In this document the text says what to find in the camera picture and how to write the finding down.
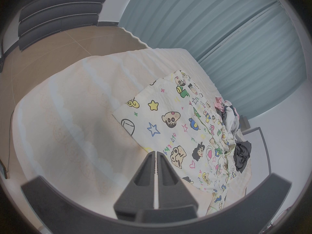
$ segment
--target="bed sheet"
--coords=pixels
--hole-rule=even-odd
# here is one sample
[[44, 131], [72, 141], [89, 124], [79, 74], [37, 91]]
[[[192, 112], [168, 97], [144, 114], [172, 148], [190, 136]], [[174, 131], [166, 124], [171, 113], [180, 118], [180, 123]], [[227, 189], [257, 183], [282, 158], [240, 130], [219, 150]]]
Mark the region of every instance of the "bed sheet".
[[[147, 153], [112, 112], [177, 69], [190, 74], [209, 103], [221, 96], [184, 49], [87, 57], [39, 84], [17, 104], [13, 116], [14, 148], [26, 178], [44, 176], [71, 200], [116, 218], [113, 203]], [[237, 186], [230, 187], [224, 207], [244, 196], [249, 170], [237, 173], [231, 183], [237, 181]], [[184, 183], [200, 203], [198, 215], [205, 215], [212, 194]]]

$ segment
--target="yellow star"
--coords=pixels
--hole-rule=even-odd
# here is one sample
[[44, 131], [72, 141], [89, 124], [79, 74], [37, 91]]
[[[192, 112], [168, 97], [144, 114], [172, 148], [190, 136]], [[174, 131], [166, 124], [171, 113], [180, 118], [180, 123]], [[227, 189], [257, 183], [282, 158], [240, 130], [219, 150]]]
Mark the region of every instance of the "yellow star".
[[155, 102], [154, 100], [152, 100], [151, 103], [148, 104], [148, 106], [150, 107], [151, 111], [158, 110], [158, 102]]

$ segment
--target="cartoon print fabric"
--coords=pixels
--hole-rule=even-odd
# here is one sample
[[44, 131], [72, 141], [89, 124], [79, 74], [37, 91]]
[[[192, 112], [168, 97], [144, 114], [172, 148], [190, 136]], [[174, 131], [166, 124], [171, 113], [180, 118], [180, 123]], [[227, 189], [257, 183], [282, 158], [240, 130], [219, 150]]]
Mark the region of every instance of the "cartoon print fabric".
[[208, 213], [222, 209], [236, 143], [196, 82], [178, 70], [129, 99], [115, 119], [145, 150], [163, 152], [179, 177], [214, 193]]

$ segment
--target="curtain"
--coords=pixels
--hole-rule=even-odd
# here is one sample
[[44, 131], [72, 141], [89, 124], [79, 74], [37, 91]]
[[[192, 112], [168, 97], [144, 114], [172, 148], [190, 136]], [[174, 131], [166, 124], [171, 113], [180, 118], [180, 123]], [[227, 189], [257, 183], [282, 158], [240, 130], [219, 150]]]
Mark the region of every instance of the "curtain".
[[248, 119], [306, 79], [298, 35], [278, 0], [130, 0], [118, 26], [152, 48], [188, 50]]

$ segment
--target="black cable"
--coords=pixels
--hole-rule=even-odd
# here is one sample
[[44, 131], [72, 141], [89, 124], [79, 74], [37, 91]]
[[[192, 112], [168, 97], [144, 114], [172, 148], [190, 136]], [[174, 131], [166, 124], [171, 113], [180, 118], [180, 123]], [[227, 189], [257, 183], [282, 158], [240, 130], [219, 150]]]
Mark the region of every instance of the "black cable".
[[9, 128], [9, 158], [7, 160], [7, 169], [6, 169], [6, 173], [9, 172], [9, 163], [10, 163], [10, 137], [11, 137], [11, 122], [12, 122], [12, 115], [14, 113], [14, 110], [13, 112], [11, 113], [11, 117], [10, 117], [10, 128]]

